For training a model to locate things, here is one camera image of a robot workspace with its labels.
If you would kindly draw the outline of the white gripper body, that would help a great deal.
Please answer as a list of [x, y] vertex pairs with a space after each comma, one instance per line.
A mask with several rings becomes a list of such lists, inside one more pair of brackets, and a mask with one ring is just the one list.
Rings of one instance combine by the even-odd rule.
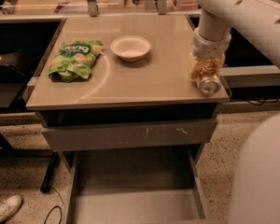
[[192, 38], [192, 49], [196, 56], [201, 59], [211, 59], [220, 57], [225, 53], [231, 42], [231, 35], [220, 38], [218, 41], [211, 41], [203, 38], [199, 30], [195, 29]]

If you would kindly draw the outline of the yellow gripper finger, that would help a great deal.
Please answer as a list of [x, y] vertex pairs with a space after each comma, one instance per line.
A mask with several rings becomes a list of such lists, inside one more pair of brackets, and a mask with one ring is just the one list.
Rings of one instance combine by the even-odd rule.
[[225, 63], [225, 55], [224, 54], [222, 54], [221, 56], [215, 58], [216, 74], [217, 75], [220, 74], [221, 69], [222, 69], [224, 63]]
[[196, 79], [202, 69], [202, 59], [195, 53], [189, 54], [189, 76], [191, 79]]

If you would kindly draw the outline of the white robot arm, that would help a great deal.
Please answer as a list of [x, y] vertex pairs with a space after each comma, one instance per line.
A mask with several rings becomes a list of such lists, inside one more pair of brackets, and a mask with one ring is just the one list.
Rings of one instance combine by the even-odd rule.
[[[280, 69], [280, 4], [197, 1], [202, 13], [192, 47], [201, 60], [221, 55], [234, 28]], [[280, 224], [280, 113], [262, 122], [240, 150], [228, 224]]]

